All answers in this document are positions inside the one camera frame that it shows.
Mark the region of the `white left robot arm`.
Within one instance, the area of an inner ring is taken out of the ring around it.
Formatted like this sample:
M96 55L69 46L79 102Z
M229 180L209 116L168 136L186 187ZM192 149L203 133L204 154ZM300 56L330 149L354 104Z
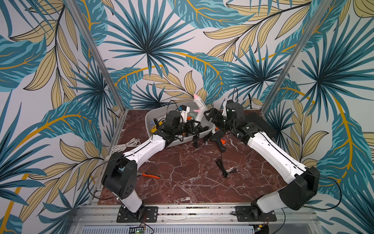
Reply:
M165 121L148 140L130 151L114 153L108 160L101 183L137 218L144 213L144 202L135 191L138 169L174 141L183 142L187 136L196 138L205 129L201 121L185 120L185 116L182 111L168 112Z

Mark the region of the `large white pink-trigger glue gun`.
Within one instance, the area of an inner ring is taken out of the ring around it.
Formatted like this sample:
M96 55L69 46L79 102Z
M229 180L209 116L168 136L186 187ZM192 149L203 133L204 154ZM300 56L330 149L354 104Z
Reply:
M198 96L197 94L194 94L194 103L196 104L196 106L198 107L197 110L195 110L195 112L197 112L197 116L195 118L196 121L198 122L201 122L201 120L205 117L204 116L204 112L208 110L207 106L205 105L205 102L202 100L202 98L200 96Z

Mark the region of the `yellow glue gun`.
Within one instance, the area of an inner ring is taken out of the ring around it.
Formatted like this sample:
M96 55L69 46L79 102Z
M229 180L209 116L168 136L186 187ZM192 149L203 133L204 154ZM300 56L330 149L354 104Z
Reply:
M158 130L158 127L157 125L155 125L151 128L151 133L154 134L157 130Z

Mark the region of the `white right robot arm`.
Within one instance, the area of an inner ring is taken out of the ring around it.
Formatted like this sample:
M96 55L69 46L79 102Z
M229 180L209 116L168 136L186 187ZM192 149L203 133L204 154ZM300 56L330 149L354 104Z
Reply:
M256 113L245 114L243 107L229 100L223 112L216 108L204 111L206 120L212 122L219 132L213 141L223 147L221 135L229 131L251 149L260 154L282 177L286 186L254 200L251 206L257 215L273 210L289 208L299 210L317 194L320 172L307 167L288 155L272 138L275 130Z

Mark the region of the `black orange-trigger glue gun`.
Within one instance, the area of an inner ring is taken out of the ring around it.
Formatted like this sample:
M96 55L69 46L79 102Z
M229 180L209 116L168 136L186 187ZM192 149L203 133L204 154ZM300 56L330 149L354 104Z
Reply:
M220 149L221 152L225 152L226 151L226 147L224 146L224 144L222 143L222 131L218 131L214 134L212 134L209 139L213 142L216 143L216 145L218 146L218 148Z

